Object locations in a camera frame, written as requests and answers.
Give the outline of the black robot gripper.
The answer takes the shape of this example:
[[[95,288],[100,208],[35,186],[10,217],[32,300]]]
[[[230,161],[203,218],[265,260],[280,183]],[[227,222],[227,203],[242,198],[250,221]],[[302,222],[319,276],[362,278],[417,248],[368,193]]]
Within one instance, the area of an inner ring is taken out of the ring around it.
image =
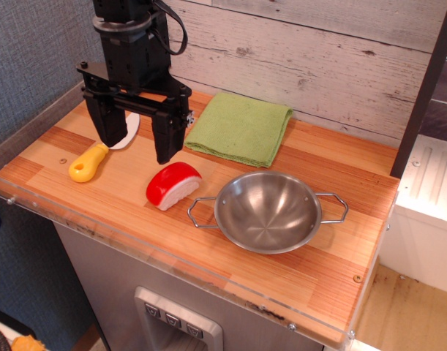
[[[187,46],[170,46],[166,28],[101,33],[103,62],[83,61],[77,70],[83,76],[83,97],[103,143],[119,143],[127,136],[125,112],[152,119],[157,162],[168,163],[184,144],[189,126],[188,99],[192,90],[170,74],[171,57]]]

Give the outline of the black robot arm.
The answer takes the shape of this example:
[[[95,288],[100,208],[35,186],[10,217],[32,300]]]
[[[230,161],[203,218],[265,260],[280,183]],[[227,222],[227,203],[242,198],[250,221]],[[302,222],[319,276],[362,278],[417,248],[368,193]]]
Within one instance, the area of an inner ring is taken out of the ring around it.
[[[127,134],[127,111],[151,118],[157,161],[163,165],[184,144],[192,122],[192,90],[170,73],[172,56],[187,48],[170,46],[167,19],[181,18],[163,1],[95,1],[92,23],[105,60],[83,61],[83,97],[100,140],[114,146]]]

